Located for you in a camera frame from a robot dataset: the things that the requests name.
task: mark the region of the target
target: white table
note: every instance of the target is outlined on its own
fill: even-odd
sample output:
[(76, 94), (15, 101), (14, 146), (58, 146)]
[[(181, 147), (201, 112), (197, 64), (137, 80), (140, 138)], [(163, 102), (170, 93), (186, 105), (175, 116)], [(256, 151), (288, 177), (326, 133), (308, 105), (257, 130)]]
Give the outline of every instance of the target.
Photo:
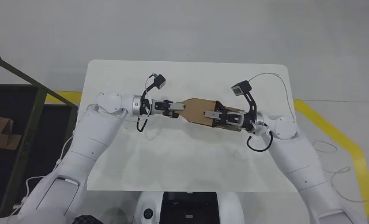
[[(212, 99), (246, 111), (247, 101), (235, 96), (231, 86), (258, 73), (277, 73), (287, 86), (295, 112), (288, 71), (283, 65), (94, 60), (88, 65), (79, 118), (105, 89), (142, 94), (152, 72), (167, 79), (164, 88), (150, 91), (153, 99)], [(262, 75), (250, 84), (258, 110), (291, 115), (280, 79)], [(135, 122), (123, 123), (112, 145), (96, 162), (89, 176), (89, 190), (295, 192), (268, 152), (247, 148), (246, 132), (161, 115), (149, 119), (144, 133), (137, 132), (135, 126)]]

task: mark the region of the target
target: yellow floor line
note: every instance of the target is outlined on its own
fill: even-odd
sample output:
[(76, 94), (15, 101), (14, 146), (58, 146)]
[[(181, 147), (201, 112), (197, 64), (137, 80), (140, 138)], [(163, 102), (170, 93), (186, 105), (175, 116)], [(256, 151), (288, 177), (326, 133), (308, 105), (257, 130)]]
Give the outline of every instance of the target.
[[(82, 92), (62, 92), (57, 91), (57, 94), (64, 97), (65, 99), (69, 100), (70, 102), (74, 104), (79, 104), (81, 102), (82, 98)], [(57, 98), (51, 96), (50, 94), (47, 94), (45, 102), (47, 103), (58, 103), (61, 102)]]
[[(71, 101), (72, 103), (80, 103), (82, 92), (57, 92), (62, 97)], [(53, 96), (47, 95), (46, 102), (57, 103), (60, 102)], [(313, 122), (323, 132), (325, 132), (332, 140), (347, 150), (352, 158), (355, 168), (357, 182), (360, 186), (363, 200), (369, 200), (369, 172), (365, 161), (363, 150), (350, 140), (346, 135), (334, 127), (331, 123), (320, 116), (309, 105), (302, 100), (294, 100), (295, 109), (302, 113), (306, 118)], [(369, 216), (369, 203), (364, 204), (366, 215)]]

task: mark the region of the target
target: gray floor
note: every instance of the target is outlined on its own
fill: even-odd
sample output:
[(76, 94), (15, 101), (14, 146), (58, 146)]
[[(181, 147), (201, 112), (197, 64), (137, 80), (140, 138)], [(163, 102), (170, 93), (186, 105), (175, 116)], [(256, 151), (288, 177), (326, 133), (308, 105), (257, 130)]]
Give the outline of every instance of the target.
[[(368, 5), (369, 0), (0, 0), (0, 56), (61, 91), (81, 91), (93, 59), (283, 64), (293, 97), (314, 100), (307, 103), (361, 146), (368, 161)], [(0, 71), (0, 83), (22, 81)], [(311, 141), (331, 141), (304, 117), (298, 123)], [(330, 169), (352, 164), (342, 148), (321, 157)], [(337, 187), (360, 199), (355, 172), (337, 176)], [(89, 193), (82, 211), (105, 223), (124, 223), (138, 193), (116, 193)], [(308, 223), (296, 194), (240, 197), (250, 223)], [(364, 216), (362, 204), (350, 206)]]

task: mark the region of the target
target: black shelf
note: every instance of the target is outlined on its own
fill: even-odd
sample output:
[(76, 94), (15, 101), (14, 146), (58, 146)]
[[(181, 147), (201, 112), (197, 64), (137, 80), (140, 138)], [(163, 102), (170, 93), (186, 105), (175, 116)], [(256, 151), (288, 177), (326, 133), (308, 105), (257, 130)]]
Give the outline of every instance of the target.
[[(0, 57), (0, 67), (30, 85), (0, 84), (0, 117), (14, 121), (13, 133), (22, 135), (16, 150), (0, 149), (0, 218), (9, 216), (25, 195), (25, 180), (49, 173), (72, 135), (78, 106), (40, 84)], [(45, 105), (47, 94), (65, 105)]]

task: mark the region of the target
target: cardboard box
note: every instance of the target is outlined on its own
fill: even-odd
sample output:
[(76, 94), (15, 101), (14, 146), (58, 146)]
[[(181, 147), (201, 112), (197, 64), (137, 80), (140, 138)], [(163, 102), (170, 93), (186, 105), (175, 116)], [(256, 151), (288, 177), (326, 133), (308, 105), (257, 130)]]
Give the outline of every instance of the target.
[[(213, 119), (207, 118), (204, 116), (205, 110), (215, 111), (216, 104), (218, 101), (216, 100), (205, 100), (200, 98), (191, 98), (185, 100), (183, 103), (186, 108), (184, 110), (178, 110), (176, 113), (181, 115), (185, 118), (188, 122), (199, 124), (199, 125), (206, 125), (209, 127), (214, 127)], [(231, 111), (239, 112), (239, 109), (225, 107)], [(216, 126), (217, 128), (221, 129), (228, 129), (231, 131), (241, 131), (241, 129), (232, 126)]]
[(14, 121), (0, 117), (0, 148), (16, 150), (22, 136), (12, 134)]

